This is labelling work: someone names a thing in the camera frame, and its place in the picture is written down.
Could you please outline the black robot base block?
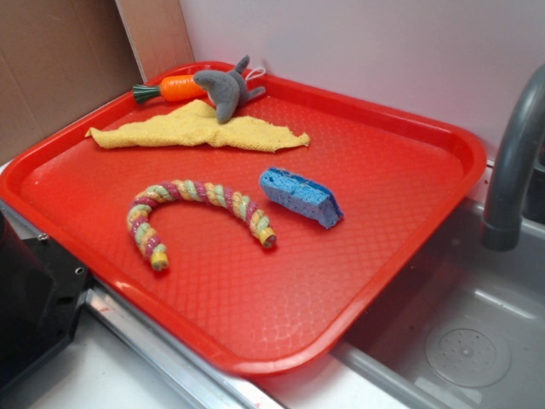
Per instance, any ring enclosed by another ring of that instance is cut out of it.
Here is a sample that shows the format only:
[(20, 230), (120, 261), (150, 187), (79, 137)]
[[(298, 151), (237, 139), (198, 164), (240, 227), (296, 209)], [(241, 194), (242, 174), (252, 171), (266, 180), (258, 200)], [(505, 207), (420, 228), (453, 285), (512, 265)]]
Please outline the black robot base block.
[(87, 266), (47, 235), (22, 239), (1, 217), (1, 392), (72, 341), (91, 281)]

